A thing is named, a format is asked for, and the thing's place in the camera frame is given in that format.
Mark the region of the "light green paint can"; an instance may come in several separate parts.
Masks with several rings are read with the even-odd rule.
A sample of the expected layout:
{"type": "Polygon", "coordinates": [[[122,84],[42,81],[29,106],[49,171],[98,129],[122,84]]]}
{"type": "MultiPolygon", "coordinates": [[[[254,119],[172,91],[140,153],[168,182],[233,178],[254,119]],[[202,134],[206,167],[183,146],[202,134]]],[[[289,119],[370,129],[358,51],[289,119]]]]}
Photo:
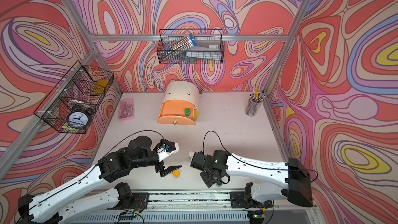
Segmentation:
{"type": "Polygon", "coordinates": [[[191,110],[189,108],[186,108],[184,110],[184,114],[185,114],[185,116],[190,116],[191,115],[191,110]]]}

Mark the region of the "round white drawer cabinet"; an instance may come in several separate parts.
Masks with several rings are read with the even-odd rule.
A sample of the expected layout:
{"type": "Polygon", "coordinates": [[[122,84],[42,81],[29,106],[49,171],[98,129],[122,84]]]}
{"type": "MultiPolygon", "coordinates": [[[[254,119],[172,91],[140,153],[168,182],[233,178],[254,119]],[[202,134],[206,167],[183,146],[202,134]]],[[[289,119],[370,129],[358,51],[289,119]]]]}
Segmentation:
{"type": "Polygon", "coordinates": [[[200,92],[197,86],[190,82],[174,81],[169,83],[164,93],[157,119],[159,124],[196,125],[199,114],[200,92]],[[191,110],[190,116],[185,116],[184,110],[191,110]]]}

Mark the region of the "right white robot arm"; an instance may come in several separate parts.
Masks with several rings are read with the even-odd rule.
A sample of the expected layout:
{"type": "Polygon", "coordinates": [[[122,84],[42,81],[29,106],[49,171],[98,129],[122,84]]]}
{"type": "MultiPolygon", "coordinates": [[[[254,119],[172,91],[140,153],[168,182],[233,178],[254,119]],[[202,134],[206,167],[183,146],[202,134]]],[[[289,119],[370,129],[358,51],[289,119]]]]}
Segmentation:
{"type": "Polygon", "coordinates": [[[295,158],[289,158],[287,162],[267,162],[215,150],[213,155],[196,152],[190,167],[201,171],[200,176],[209,188],[224,177],[259,180],[259,184],[249,182],[245,186],[244,202],[248,206],[259,207],[277,199],[287,199],[300,207],[314,206],[311,175],[295,158]]]}

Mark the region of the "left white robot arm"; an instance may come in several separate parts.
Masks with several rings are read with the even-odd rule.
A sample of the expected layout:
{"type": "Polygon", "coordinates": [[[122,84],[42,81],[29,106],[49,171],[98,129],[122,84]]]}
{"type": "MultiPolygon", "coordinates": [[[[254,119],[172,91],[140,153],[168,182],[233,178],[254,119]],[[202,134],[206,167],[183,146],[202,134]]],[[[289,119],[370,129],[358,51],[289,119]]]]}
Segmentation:
{"type": "Polygon", "coordinates": [[[139,136],[69,182],[41,195],[20,197],[17,223],[66,224],[101,209],[144,209],[144,199],[133,194],[127,183],[118,183],[103,194],[90,197],[86,194],[128,176],[135,168],[154,167],[161,177],[180,169],[180,166],[164,166],[166,158],[179,152],[177,143],[161,139],[154,148],[151,146],[149,137],[139,136]]]}

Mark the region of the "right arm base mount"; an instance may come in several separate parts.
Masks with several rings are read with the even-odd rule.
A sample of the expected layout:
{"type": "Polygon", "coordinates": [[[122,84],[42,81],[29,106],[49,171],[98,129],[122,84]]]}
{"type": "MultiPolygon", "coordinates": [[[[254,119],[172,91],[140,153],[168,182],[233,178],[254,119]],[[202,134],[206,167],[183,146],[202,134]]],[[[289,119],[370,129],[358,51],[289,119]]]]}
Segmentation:
{"type": "Polygon", "coordinates": [[[244,191],[232,191],[229,193],[231,208],[265,208],[268,209],[273,207],[273,201],[267,200],[264,202],[258,202],[252,198],[251,190],[253,183],[247,183],[244,191]]]}

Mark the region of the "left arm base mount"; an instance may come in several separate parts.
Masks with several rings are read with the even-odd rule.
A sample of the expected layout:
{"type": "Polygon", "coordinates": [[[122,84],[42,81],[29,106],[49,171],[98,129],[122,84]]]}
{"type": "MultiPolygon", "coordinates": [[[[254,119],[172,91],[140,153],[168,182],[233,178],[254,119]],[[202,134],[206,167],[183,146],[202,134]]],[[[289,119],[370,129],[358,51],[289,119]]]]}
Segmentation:
{"type": "Polygon", "coordinates": [[[118,183],[115,187],[119,202],[114,209],[133,209],[143,211],[149,203],[150,193],[132,192],[128,183],[118,183]]]}

